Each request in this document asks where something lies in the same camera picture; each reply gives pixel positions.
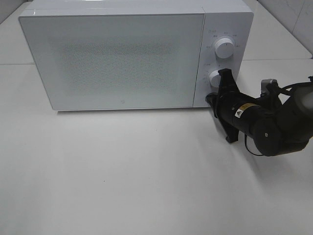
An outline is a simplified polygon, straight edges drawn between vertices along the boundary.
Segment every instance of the warning label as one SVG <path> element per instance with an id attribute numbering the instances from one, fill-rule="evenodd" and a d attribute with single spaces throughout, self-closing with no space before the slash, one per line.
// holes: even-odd
<path id="1" fill-rule="evenodd" d="M 256 104 L 253 103 L 247 103 L 242 105 L 235 113 L 235 117 L 240 118 L 241 115 L 244 113 L 244 111 L 252 106 L 257 106 Z"/>

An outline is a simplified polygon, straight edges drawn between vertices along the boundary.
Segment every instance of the microwave knob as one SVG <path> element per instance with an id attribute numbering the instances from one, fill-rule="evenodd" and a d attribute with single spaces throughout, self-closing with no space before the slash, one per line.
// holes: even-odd
<path id="1" fill-rule="evenodd" d="M 220 38 L 215 43 L 215 53 L 221 59 L 226 59 L 234 53 L 234 42 L 230 38 Z"/>
<path id="2" fill-rule="evenodd" d="M 221 76 L 219 75 L 219 71 L 215 70 L 209 74 L 209 82 L 212 87 L 219 87 L 221 81 Z"/>

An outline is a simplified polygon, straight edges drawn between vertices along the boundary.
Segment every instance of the black cable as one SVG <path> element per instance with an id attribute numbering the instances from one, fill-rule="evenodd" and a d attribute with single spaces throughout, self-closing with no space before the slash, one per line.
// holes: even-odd
<path id="1" fill-rule="evenodd" d="M 246 144 L 246 138 L 247 138 L 247 135 L 245 134 L 245 146 L 246 146 L 246 149 L 249 153 L 251 153 L 252 155 L 254 156 L 258 156 L 258 157 L 261 157 L 261 156 L 264 156 L 263 154 L 259 155 L 259 154 L 255 154 L 255 153 L 252 153 L 249 149 L 248 149 L 248 146 Z"/>

